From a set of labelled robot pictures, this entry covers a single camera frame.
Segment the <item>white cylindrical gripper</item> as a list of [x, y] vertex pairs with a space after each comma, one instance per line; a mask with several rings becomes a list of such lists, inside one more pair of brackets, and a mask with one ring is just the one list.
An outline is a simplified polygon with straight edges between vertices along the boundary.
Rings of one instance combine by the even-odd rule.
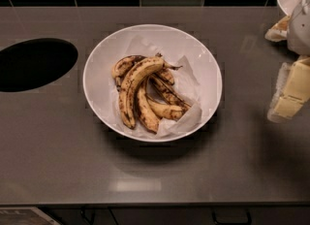
[[[310, 0], [301, 0], [292, 15], [281, 18], [267, 30], [264, 37], [271, 42], [287, 39], [289, 50], [299, 55], [309, 55]], [[283, 63], [279, 69], [267, 118], [275, 123], [290, 120], [309, 99], [310, 57], [300, 56], [293, 64]]]

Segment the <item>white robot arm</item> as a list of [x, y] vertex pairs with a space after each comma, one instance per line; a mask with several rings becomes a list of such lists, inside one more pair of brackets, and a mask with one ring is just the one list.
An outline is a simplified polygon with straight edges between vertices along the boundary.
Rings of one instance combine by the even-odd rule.
[[283, 63], [267, 118], [276, 123], [292, 119], [310, 100], [310, 0], [277, 0], [285, 15], [267, 30], [270, 42], [286, 41], [288, 50], [298, 55]]

